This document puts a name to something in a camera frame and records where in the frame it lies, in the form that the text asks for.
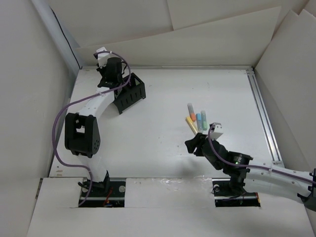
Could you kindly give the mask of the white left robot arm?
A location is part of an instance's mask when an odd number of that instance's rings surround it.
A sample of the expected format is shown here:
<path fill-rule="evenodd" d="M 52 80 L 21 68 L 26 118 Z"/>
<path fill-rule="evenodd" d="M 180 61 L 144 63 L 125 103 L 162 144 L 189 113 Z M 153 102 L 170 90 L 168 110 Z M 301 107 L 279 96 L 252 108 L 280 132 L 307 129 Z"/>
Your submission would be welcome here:
<path fill-rule="evenodd" d="M 102 78 L 97 85 L 99 96 L 88 100 L 76 113 L 67 113 L 65 117 L 65 148 L 75 156 L 92 158 L 100 148 L 101 138 L 98 118 L 114 102 L 115 92 L 103 93 L 123 84 L 122 60 L 118 57 L 107 59 L 105 66 L 98 68 Z"/>

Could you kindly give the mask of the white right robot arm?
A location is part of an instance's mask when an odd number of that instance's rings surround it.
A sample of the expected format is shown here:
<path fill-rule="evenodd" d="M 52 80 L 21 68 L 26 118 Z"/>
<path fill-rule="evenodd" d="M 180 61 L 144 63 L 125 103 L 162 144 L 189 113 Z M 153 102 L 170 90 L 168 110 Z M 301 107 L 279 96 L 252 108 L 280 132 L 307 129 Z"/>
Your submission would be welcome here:
<path fill-rule="evenodd" d="M 204 157 L 218 171 L 229 176 L 224 184 L 214 184 L 213 193 L 226 201 L 247 194 L 265 193 L 294 200 L 306 209 L 316 209 L 316 173 L 301 172 L 274 164 L 256 164 L 250 155 L 228 151 L 208 135 L 197 133 L 185 141 L 188 153 Z"/>

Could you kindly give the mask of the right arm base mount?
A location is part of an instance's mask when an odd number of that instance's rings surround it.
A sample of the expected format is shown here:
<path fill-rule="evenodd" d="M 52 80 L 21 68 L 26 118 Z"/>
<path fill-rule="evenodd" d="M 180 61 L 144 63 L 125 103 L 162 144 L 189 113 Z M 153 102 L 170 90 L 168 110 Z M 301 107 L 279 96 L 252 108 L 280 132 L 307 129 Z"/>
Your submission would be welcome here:
<path fill-rule="evenodd" d="M 247 192 L 239 183 L 233 187 L 233 178 L 212 178 L 216 207 L 261 207 L 258 193 Z"/>

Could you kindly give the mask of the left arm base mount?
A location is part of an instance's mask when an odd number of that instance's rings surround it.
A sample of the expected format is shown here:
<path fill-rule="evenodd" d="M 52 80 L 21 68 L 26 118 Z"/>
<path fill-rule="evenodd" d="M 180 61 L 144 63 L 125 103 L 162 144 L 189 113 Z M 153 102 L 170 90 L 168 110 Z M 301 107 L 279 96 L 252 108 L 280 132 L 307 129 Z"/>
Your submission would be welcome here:
<path fill-rule="evenodd" d="M 125 179 L 110 179 L 107 187 L 104 189 L 93 185 L 87 200 L 79 207 L 124 207 L 125 188 Z"/>

